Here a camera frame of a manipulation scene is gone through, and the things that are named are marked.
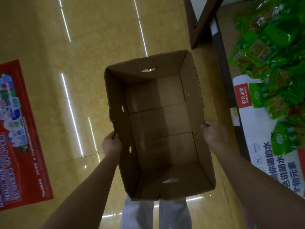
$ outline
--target box handle hole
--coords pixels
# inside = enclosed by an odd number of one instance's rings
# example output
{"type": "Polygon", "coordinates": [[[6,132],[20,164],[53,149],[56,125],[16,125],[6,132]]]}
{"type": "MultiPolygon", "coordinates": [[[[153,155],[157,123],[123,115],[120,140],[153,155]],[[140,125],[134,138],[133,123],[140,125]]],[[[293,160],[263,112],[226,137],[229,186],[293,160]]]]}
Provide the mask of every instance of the box handle hole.
{"type": "Polygon", "coordinates": [[[149,72],[154,71],[154,70],[155,70],[155,68],[152,68],[152,69],[144,69],[144,70],[142,70],[141,72],[147,72],[147,73],[149,73],[149,72]]]}

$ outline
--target hand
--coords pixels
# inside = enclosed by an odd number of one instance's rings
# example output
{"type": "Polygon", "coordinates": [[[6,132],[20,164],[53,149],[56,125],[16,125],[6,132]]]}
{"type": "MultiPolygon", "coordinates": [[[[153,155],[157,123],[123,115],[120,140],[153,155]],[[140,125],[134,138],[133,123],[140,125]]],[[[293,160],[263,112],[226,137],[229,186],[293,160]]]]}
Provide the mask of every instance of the hand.
{"type": "Polygon", "coordinates": [[[227,133],[225,128],[215,121],[206,121],[207,125],[201,125],[203,137],[209,146],[215,143],[224,143],[227,141],[227,133]]]}
{"type": "Polygon", "coordinates": [[[122,143],[120,142],[119,135],[116,134],[114,137],[114,131],[108,134],[103,140],[102,148],[104,150],[105,156],[110,154],[120,156],[122,151],[122,143]]]}

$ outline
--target forearm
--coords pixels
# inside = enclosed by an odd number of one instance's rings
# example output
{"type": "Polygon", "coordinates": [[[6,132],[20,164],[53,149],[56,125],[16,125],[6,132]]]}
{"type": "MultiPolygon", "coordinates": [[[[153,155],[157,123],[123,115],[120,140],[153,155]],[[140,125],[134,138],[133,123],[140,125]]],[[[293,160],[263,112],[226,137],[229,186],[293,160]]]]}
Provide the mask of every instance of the forearm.
{"type": "Polygon", "coordinates": [[[259,229],[302,228],[305,201],[224,143],[211,149],[259,229]]]}
{"type": "Polygon", "coordinates": [[[118,161],[116,154],[106,156],[50,216],[42,229],[98,228],[118,161]]]}

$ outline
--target product image on poster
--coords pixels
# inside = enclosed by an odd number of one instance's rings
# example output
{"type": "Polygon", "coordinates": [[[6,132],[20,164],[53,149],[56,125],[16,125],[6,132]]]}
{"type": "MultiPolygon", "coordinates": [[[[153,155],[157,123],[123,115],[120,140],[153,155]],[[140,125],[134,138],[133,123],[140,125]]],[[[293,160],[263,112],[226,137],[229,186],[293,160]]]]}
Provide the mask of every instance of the product image on poster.
{"type": "Polygon", "coordinates": [[[0,65],[0,211],[53,199],[18,60],[0,65]]]}

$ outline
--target left hand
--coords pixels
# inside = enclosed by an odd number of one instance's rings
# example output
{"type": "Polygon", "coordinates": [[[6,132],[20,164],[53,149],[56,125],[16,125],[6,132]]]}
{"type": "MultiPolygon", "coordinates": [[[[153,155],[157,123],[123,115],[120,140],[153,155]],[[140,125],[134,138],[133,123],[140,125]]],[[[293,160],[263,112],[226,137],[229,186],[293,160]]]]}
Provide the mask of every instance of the left hand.
{"type": "Polygon", "coordinates": [[[105,156],[109,156],[111,154],[120,156],[122,151],[122,143],[120,142],[119,135],[114,135],[114,131],[109,133],[108,136],[106,136],[103,140],[102,148],[105,156]]]}

